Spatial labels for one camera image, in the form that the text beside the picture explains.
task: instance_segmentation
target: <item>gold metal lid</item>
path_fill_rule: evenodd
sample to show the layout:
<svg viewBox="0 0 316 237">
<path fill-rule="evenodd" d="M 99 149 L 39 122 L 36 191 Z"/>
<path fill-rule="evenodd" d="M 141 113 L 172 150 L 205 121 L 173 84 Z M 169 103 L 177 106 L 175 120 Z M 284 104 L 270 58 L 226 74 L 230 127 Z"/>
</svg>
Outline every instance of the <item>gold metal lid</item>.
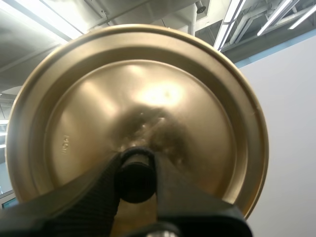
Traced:
<svg viewBox="0 0 316 237">
<path fill-rule="evenodd" d="M 142 145 L 248 216 L 268 164 L 263 113 L 239 70 L 197 38 L 146 25 L 102 29 L 48 56 L 15 102 L 6 142 L 19 201 Z M 153 221 L 155 197 L 122 201 L 114 235 Z"/>
</svg>

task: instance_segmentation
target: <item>black plastic part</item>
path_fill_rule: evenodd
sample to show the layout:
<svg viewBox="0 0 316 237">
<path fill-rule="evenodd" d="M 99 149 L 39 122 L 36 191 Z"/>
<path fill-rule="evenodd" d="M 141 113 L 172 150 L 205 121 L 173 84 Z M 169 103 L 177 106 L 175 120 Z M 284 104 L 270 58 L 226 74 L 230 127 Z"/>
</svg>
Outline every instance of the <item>black plastic part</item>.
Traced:
<svg viewBox="0 0 316 237">
<path fill-rule="evenodd" d="M 115 188 L 124 201 L 140 203 L 156 191 L 156 172 L 147 155 L 130 156 L 115 177 Z"/>
<path fill-rule="evenodd" d="M 150 179 L 150 185 L 140 185 L 138 179 L 126 182 L 137 172 L 141 179 Z M 147 199 L 155 187 L 158 222 L 128 237 L 164 231 L 178 237 L 252 237 L 236 206 L 204 193 L 167 157 L 142 147 L 128 149 L 53 192 L 0 212 L 0 236 L 109 236 L 125 188 L 126 199 L 135 201 L 135 197 Z"/>
<path fill-rule="evenodd" d="M 118 155 L 53 192 L 1 211 L 0 236 L 109 236 L 119 205 L 114 176 L 120 166 Z"/>
<path fill-rule="evenodd" d="M 239 209 L 198 189 L 169 159 L 155 156 L 157 219 L 176 225 L 183 237 L 252 237 Z"/>
</svg>

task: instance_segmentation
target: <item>ceiling pipe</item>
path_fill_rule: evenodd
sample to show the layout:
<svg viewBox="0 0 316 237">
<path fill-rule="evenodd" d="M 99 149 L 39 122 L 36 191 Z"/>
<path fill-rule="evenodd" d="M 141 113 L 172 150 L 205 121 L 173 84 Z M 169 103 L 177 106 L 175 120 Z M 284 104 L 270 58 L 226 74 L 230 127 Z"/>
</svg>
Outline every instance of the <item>ceiling pipe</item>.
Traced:
<svg viewBox="0 0 316 237">
<path fill-rule="evenodd" d="M 237 37 L 239 36 L 239 34 L 241 33 L 241 31 L 244 29 L 244 26 L 246 25 L 248 19 L 250 19 L 251 17 L 254 17 L 262 12 L 265 12 L 269 9 L 269 5 L 265 5 L 262 6 L 258 9 L 253 10 L 252 12 L 249 12 L 247 14 L 245 14 L 241 21 L 239 22 L 234 34 L 231 37 L 231 40 L 229 41 L 229 44 L 233 44 L 235 42 L 235 40 L 237 39 Z"/>
<path fill-rule="evenodd" d="M 303 10 L 301 10 L 301 11 L 298 11 L 297 13 L 294 13 L 294 14 L 289 15 L 289 16 L 287 16 L 287 17 L 284 17 L 284 18 L 281 19 L 278 23 L 276 23 L 274 26 L 271 26 L 271 27 L 267 28 L 267 29 L 262 33 L 262 35 L 264 35 L 264 34 L 266 34 L 266 33 L 268 33 L 268 32 L 271 32 L 271 31 L 273 31 L 273 30 L 275 30 L 275 29 L 277 29 L 277 28 L 279 28 L 279 27 L 281 27 L 281 26 L 284 26 L 284 25 L 286 25 L 286 24 L 292 22 L 293 20 L 297 19 L 298 17 L 304 15 L 304 14 L 305 14 L 306 12 L 308 12 L 311 8 L 312 8 L 312 6 L 311 6 L 311 7 L 308 7 L 308 8 L 305 8 L 305 9 L 303 9 Z M 232 48 L 235 48 L 235 47 L 237 47 L 237 46 L 240 46 L 240 45 L 242 45 L 242 44 L 244 44 L 244 43 L 247 43 L 247 42 L 249 42 L 249 41 L 251 41 L 251 40 L 254 40 L 254 39 L 256 39 L 256 38 L 258 38 L 258 37 L 260 37 L 260 36 L 254 35 L 254 36 L 249 37 L 249 38 L 247 38 L 247 39 L 245 39 L 245 40 L 243 40 L 243 41 L 240 41 L 239 43 L 234 43 L 234 44 L 226 43 L 226 44 L 223 46 L 223 48 L 222 48 L 222 52 L 225 52 L 225 51 L 227 51 L 227 50 L 229 50 L 229 49 L 232 49 Z"/>
<path fill-rule="evenodd" d="M 258 14 L 258 15 L 255 15 L 255 16 L 253 16 L 253 17 L 250 17 L 250 18 L 248 19 L 246 25 L 243 27 L 241 33 L 238 35 L 238 37 L 237 37 L 237 39 L 235 40 L 234 43 L 238 43 L 238 42 L 241 40 L 241 38 L 243 37 L 243 35 L 246 33 L 246 31 L 248 30 L 248 28 L 249 28 L 250 25 L 252 24 L 253 20 L 255 20 L 256 18 L 258 18 L 258 17 L 260 17 L 260 16 L 263 16 L 263 15 L 264 15 L 264 13 L 262 12 L 262 13 L 260 13 L 260 14 Z"/>
<path fill-rule="evenodd" d="M 196 23 L 197 23 L 197 15 L 198 15 L 198 8 L 196 4 L 192 5 L 192 19 L 191 19 L 191 27 L 190 27 L 190 34 L 192 36 L 196 36 Z"/>
<path fill-rule="evenodd" d="M 295 5 L 299 2 L 299 0 L 293 0 L 289 6 L 287 6 L 283 12 L 274 20 L 274 22 L 271 25 L 275 25 L 278 23 L 292 8 L 295 7 Z"/>
</svg>

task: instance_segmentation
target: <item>ceiling duct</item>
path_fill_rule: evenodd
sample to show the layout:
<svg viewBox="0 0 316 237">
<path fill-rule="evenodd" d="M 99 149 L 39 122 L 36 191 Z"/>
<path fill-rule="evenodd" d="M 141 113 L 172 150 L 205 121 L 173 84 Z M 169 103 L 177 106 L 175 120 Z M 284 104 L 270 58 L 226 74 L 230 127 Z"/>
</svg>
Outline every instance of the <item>ceiling duct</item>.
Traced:
<svg viewBox="0 0 316 237">
<path fill-rule="evenodd" d="M 256 17 L 256 16 L 260 16 L 261 13 L 267 11 L 269 9 L 269 5 L 265 5 L 262 6 L 258 9 L 255 9 L 247 14 L 245 14 L 242 19 L 240 20 L 233 36 L 231 37 L 231 40 L 229 41 L 229 45 L 235 43 L 236 39 L 239 38 L 239 40 L 241 39 L 241 37 L 243 36 L 243 34 L 247 31 L 247 29 L 249 28 L 252 20 L 252 17 Z"/>
<path fill-rule="evenodd" d="M 298 12 L 296 12 L 296 13 L 293 13 L 293 14 L 287 16 L 287 17 L 284 17 L 284 18 L 281 19 L 278 23 L 276 23 L 274 26 L 271 26 L 271 27 L 267 28 L 267 29 L 262 33 L 262 35 L 264 35 L 264 34 L 266 34 L 266 33 L 268 33 L 268 32 L 271 32 L 271 31 L 273 31 L 273 30 L 275 30 L 275 29 L 277 29 L 277 28 L 279 28 L 279 27 L 281 27 L 281 26 L 284 26 L 284 25 L 286 25 L 286 24 L 292 22 L 293 20 L 297 19 L 298 17 L 304 15 L 304 14 L 305 14 L 306 12 L 308 12 L 311 8 L 312 8 L 312 7 L 308 7 L 308 8 L 305 8 L 305 9 L 301 10 L 301 11 L 298 11 Z M 249 41 L 251 41 L 251 40 L 254 40 L 254 39 L 258 38 L 258 37 L 260 37 L 260 36 L 254 35 L 254 36 L 249 37 L 249 38 L 247 38 L 247 39 L 245 39 L 245 40 L 243 40 L 243 41 L 240 41 L 240 42 L 238 42 L 238 43 L 236 43 L 236 42 L 233 43 L 233 44 L 226 43 L 226 44 L 224 45 L 224 47 L 222 48 L 222 52 L 225 52 L 225 51 L 230 50 L 230 49 L 232 49 L 232 48 L 234 48 L 234 47 L 240 46 L 240 45 L 242 45 L 242 44 L 244 44 L 244 43 L 247 43 L 247 42 L 249 42 Z"/>
</svg>

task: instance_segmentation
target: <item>metal surface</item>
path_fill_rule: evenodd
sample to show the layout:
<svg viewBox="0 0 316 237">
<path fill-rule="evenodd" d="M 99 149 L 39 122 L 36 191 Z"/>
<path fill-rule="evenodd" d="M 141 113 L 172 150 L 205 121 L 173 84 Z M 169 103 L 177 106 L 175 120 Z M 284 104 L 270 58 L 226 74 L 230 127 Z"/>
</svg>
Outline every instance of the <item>metal surface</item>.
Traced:
<svg viewBox="0 0 316 237">
<path fill-rule="evenodd" d="M 263 113 L 238 69 L 199 39 L 146 25 L 87 34 L 40 63 L 15 102 L 6 143 L 20 201 L 147 146 L 248 216 L 268 164 Z M 155 205 L 155 197 L 121 202 L 113 235 L 154 222 Z"/>
<path fill-rule="evenodd" d="M 146 237 L 178 237 L 175 233 L 170 231 L 161 231 L 161 232 L 154 232 L 148 234 Z"/>
</svg>

